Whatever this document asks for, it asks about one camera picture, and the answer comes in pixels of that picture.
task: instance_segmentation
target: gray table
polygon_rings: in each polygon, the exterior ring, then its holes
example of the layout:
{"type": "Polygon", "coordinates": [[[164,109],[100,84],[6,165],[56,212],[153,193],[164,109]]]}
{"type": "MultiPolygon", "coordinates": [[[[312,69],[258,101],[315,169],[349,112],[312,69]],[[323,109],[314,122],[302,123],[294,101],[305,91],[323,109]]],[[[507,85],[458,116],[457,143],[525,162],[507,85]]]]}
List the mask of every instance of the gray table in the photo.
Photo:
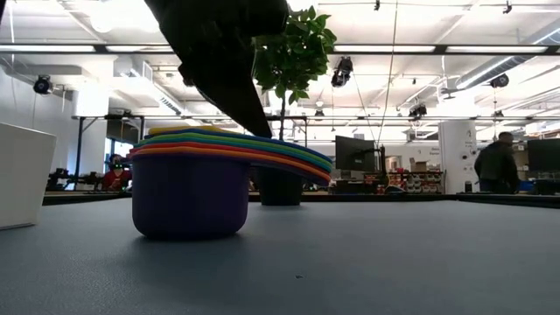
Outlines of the gray table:
{"type": "Polygon", "coordinates": [[[145,240],[130,199],[0,232],[0,314],[560,314],[560,212],[250,205],[221,241],[145,240]]]}

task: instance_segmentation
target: black monitor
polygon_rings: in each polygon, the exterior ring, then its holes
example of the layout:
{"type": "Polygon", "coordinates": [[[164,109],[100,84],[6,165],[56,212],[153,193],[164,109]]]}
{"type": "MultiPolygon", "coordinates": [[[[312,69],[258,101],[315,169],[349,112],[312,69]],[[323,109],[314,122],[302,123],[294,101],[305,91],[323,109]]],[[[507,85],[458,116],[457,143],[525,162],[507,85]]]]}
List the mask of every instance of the black monitor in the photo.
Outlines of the black monitor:
{"type": "Polygon", "coordinates": [[[379,160],[375,141],[336,136],[336,168],[345,171],[377,172],[379,160]]]}
{"type": "Polygon", "coordinates": [[[529,140],[528,168],[532,172],[560,172],[560,139],[529,140]]]}

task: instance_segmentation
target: colorful stacked cups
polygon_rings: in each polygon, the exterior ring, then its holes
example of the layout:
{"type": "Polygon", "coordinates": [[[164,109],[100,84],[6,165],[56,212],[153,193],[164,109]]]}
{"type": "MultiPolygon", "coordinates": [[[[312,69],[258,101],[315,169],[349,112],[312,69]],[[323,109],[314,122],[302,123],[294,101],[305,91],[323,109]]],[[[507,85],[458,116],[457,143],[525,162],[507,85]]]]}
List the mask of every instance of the colorful stacked cups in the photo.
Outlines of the colorful stacked cups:
{"type": "Polygon", "coordinates": [[[151,238],[214,238],[247,218],[249,167],[293,172],[326,186],[332,161],[313,150],[215,127],[151,129],[130,152],[133,220],[151,238]]]}

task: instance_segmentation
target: security camera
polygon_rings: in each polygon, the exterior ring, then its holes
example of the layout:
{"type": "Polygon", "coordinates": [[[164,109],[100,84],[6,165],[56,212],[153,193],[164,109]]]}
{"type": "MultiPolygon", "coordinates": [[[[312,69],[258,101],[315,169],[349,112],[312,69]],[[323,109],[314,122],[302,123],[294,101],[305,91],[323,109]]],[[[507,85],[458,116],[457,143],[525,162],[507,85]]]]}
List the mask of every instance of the security camera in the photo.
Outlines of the security camera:
{"type": "Polygon", "coordinates": [[[499,77],[490,80],[490,86],[492,88],[505,88],[509,84],[509,77],[504,73],[499,77]]]}
{"type": "Polygon", "coordinates": [[[333,88],[342,88],[350,81],[350,74],[354,71],[354,64],[350,57],[342,57],[332,75],[333,88]]]}
{"type": "Polygon", "coordinates": [[[33,84],[33,91],[38,95],[51,95],[54,90],[54,85],[51,82],[51,76],[42,74],[38,77],[33,84]]]}

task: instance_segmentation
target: white pillar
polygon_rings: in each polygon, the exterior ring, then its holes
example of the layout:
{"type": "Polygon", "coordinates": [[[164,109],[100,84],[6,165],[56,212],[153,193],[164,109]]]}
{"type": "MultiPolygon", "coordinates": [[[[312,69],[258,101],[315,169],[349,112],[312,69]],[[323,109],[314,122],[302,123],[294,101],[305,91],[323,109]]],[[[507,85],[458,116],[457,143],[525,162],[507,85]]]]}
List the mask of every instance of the white pillar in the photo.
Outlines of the white pillar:
{"type": "MultiPolygon", "coordinates": [[[[73,93],[76,116],[105,116],[109,112],[110,88],[96,82],[85,83],[73,93]]],[[[86,120],[84,127],[92,121],[86,120]]],[[[84,132],[81,140],[80,173],[103,172],[107,121],[99,119],[84,132]]]]}
{"type": "Polygon", "coordinates": [[[474,121],[447,121],[439,124],[441,168],[445,171],[445,193],[465,193],[466,186],[478,192],[474,162],[477,157],[474,121]]]}

